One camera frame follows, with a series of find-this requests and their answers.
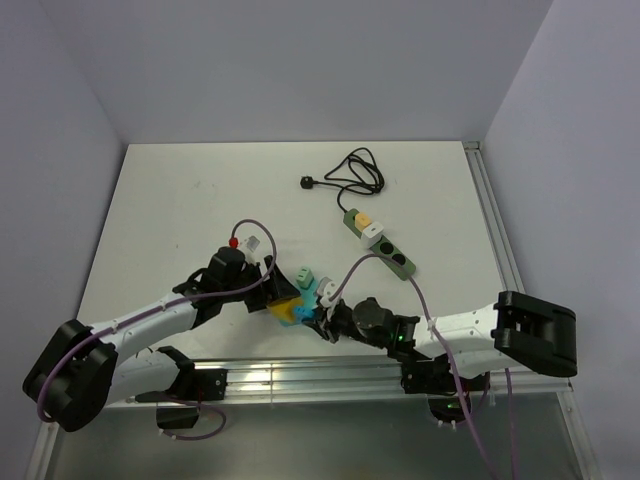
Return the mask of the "teal triangular power strip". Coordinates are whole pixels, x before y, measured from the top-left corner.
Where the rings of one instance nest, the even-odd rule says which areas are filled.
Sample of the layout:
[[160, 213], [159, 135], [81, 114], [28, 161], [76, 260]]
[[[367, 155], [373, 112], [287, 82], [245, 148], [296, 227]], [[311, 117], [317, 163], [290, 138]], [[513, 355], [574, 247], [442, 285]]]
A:
[[[304, 307], [314, 309], [316, 307], [316, 296], [315, 296], [315, 288], [311, 286], [309, 290], [299, 290], [300, 297], [304, 300]], [[290, 327], [294, 325], [301, 325], [302, 323], [295, 323], [291, 325], [286, 325], [282, 322], [280, 324], [284, 327]]]

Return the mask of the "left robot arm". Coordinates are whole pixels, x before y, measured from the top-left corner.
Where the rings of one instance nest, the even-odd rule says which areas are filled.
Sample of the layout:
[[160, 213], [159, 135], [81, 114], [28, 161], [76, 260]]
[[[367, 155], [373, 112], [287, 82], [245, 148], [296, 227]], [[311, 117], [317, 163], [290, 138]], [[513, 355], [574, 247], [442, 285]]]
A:
[[219, 399], [214, 381], [162, 340], [198, 328], [229, 303], [242, 303], [250, 313], [279, 306], [290, 312], [299, 298], [273, 256], [252, 262], [240, 249], [221, 247], [207, 266], [133, 314], [94, 325], [77, 319], [62, 324], [27, 374], [23, 392], [41, 420], [67, 432], [127, 397]]

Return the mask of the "green power strip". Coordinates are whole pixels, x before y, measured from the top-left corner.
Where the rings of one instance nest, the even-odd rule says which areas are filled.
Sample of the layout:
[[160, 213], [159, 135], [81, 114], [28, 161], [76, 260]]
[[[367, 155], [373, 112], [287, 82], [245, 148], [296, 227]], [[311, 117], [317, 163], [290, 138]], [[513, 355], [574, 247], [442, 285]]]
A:
[[[365, 249], [360, 243], [362, 231], [354, 225], [354, 216], [359, 212], [357, 209], [348, 210], [343, 214], [343, 223], [357, 237], [360, 246]], [[380, 241], [365, 250], [381, 256], [383, 263], [402, 281], [416, 272], [416, 265], [386, 236], [385, 229]]]

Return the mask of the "aluminium rail frame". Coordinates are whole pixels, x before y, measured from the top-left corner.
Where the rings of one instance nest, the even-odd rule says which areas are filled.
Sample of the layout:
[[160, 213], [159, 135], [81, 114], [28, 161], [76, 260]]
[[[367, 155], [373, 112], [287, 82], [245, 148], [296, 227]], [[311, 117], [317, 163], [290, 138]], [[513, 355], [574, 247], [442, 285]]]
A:
[[[497, 267], [504, 284], [503, 291], [515, 291], [527, 295], [513, 261], [512, 250], [486, 175], [481, 148], [476, 142], [466, 142], [463, 144], [463, 150], [475, 185], [479, 207], [484, 215]], [[345, 283], [337, 282], [337, 284], [339, 285], [337, 291], [339, 299], [344, 301]], [[224, 368], [228, 370], [225, 398], [214, 402], [216, 406], [222, 401], [234, 399], [255, 403], [289, 403], [296, 400], [307, 402], [360, 400], [368, 394], [381, 397], [384, 385], [391, 380], [396, 380], [398, 389], [404, 392], [400, 385], [402, 363], [389, 358], [387, 354], [382, 360], [365, 357], [356, 357], [351, 360], [339, 358], [191, 360], [195, 363], [195, 369]], [[523, 366], [488, 371], [490, 388], [485, 401], [490, 400], [496, 392], [511, 395], [515, 371], [520, 371], [527, 377], [549, 377], [537, 374]], [[462, 377], [457, 372], [452, 374], [466, 417], [464, 424], [454, 427], [445, 425], [456, 429], [472, 424], [473, 417], [478, 411], [478, 403], [472, 400], [474, 413], [470, 414], [460, 384]]]

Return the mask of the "yellow cube socket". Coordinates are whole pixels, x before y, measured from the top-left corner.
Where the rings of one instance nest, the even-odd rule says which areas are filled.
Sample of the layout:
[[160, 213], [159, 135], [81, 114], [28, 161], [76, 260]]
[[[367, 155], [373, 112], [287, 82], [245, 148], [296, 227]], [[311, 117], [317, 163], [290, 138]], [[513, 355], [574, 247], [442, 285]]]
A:
[[269, 313], [280, 322], [291, 325], [296, 323], [296, 316], [294, 310], [297, 307], [302, 307], [304, 300], [301, 297], [278, 300], [267, 305]]

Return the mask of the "small orange plug adapter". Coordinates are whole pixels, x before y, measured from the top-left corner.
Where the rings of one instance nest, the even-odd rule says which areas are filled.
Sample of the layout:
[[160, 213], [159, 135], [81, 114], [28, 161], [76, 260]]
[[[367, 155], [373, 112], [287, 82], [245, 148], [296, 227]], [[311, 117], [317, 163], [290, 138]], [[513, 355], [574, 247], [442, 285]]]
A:
[[354, 216], [354, 225], [359, 231], [363, 231], [372, 223], [369, 216], [363, 212], [359, 212]]

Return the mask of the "blue plug adapter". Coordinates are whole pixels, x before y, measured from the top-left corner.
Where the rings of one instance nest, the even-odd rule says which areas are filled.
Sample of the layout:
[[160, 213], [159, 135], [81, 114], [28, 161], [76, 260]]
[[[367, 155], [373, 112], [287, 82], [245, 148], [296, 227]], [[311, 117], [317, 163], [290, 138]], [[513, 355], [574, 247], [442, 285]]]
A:
[[294, 320], [297, 323], [304, 323], [314, 318], [314, 310], [304, 306], [296, 306], [293, 308]]

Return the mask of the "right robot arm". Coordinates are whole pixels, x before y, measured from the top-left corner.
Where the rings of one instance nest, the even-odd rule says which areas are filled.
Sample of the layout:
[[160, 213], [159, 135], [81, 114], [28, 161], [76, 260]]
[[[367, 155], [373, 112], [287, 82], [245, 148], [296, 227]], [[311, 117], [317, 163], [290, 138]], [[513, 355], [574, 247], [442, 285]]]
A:
[[331, 343], [346, 337], [405, 364], [442, 357], [432, 370], [435, 383], [446, 390], [517, 366], [556, 378], [578, 373], [576, 314], [515, 291], [501, 292], [485, 307], [430, 320], [395, 314], [373, 297], [353, 308], [344, 301], [329, 308], [298, 307], [296, 315]]

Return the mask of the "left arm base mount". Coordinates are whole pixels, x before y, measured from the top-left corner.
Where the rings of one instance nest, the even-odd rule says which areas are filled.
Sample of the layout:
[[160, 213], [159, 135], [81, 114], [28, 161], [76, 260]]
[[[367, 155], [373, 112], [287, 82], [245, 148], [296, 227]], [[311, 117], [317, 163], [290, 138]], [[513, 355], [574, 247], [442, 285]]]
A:
[[[156, 404], [156, 424], [160, 434], [175, 441], [201, 441], [220, 434], [228, 417], [214, 402], [225, 398], [228, 370], [194, 369], [180, 374], [167, 391], [153, 391], [134, 396], [137, 403]], [[219, 425], [209, 433], [187, 435], [180, 430], [196, 426], [204, 414], [213, 414]]]

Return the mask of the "light green plug adapter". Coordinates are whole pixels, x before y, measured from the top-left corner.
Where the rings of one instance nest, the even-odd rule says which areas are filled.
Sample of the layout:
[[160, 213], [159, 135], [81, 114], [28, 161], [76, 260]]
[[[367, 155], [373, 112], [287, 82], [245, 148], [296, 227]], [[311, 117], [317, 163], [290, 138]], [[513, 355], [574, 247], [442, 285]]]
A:
[[310, 267], [301, 267], [296, 274], [296, 283], [302, 290], [309, 290], [315, 281], [315, 276]]

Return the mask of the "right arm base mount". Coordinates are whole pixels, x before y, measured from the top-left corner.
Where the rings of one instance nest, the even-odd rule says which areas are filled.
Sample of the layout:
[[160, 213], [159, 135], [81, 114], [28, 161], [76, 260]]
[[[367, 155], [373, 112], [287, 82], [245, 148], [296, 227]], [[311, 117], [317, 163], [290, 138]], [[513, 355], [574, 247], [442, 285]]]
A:
[[[471, 394], [481, 393], [477, 404], [480, 408], [488, 396], [490, 374], [486, 372], [472, 379], [461, 378], [460, 384], [467, 409], [473, 414]], [[437, 424], [454, 427], [466, 422], [454, 376], [445, 357], [402, 363], [400, 385], [405, 394], [426, 396], [429, 412]]]

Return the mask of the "white charger plug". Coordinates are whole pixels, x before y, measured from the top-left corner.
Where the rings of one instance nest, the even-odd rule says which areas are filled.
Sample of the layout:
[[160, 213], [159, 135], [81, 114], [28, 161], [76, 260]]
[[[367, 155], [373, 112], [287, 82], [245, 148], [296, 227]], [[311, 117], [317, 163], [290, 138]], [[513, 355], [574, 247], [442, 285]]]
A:
[[384, 226], [380, 222], [374, 221], [362, 230], [360, 243], [365, 249], [370, 249], [380, 241], [383, 233]]

